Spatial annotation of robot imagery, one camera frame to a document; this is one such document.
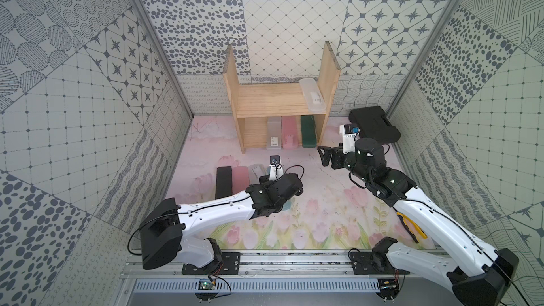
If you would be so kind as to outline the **clear rounded pencil case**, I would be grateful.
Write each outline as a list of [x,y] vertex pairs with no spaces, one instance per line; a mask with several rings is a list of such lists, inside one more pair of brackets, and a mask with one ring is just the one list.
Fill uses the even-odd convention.
[[252,164],[248,166],[249,183],[259,184],[259,179],[267,175],[267,171],[263,164]]

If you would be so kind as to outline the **pink rounded pencil case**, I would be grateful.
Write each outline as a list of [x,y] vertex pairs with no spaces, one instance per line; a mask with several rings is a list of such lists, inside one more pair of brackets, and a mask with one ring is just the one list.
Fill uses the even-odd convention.
[[239,166],[232,168],[232,192],[238,194],[250,185],[248,167]]

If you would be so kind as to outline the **black rectangular pencil case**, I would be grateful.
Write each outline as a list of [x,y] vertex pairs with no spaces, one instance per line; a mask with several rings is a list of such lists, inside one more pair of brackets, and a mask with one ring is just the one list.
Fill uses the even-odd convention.
[[216,170],[215,198],[227,198],[232,194],[232,167],[218,167]]

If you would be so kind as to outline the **teal pencil case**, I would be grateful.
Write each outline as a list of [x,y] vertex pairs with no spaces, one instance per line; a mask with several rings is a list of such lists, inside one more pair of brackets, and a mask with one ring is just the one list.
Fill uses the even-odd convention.
[[283,211],[288,211],[290,208],[292,207],[292,200],[291,199],[288,199],[285,201],[285,203],[283,204],[282,208],[281,208],[281,212]]

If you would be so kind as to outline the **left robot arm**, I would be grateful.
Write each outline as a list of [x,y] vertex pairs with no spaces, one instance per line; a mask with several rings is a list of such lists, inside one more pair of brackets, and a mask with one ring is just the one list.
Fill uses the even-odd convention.
[[205,274],[222,267],[222,251],[212,238],[194,235],[230,222],[267,218],[281,212],[293,196],[303,193],[295,173],[250,185],[238,194],[200,204],[178,205],[174,198],[162,201],[140,224],[143,269],[153,270],[174,260]]

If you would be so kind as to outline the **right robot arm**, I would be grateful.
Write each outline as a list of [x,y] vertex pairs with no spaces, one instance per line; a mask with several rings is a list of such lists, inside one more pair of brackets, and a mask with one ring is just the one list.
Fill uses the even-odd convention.
[[384,237],[372,249],[376,265],[389,264],[439,284],[463,305],[501,304],[514,286],[517,255],[507,248],[495,249],[442,211],[411,178],[387,165],[385,150],[374,139],[361,138],[348,152],[342,147],[320,146],[317,150],[323,166],[346,169],[351,180],[360,179],[364,188],[449,255],[443,258]]

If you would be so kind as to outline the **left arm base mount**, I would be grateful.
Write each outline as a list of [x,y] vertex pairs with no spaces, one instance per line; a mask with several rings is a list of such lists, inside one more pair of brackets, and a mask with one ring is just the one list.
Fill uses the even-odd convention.
[[220,259],[214,259],[203,268],[184,264],[182,274],[184,276],[238,275],[241,256],[240,252],[223,252]]

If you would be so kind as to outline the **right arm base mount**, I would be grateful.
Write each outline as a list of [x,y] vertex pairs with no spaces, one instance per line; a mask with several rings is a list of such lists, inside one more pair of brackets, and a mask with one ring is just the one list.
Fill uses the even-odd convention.
[[350,249],[348,251],[348,259],[351,262],[351,267],[355,275],[380,275],[389,274],[400,275],[409,274],[405,270],[397,270],[385,256],[385,250],[389,249],[393,244],[398,243],[396,240],[391,242],[385,239],[381,241],[370,252],[362,252],[359,249]]

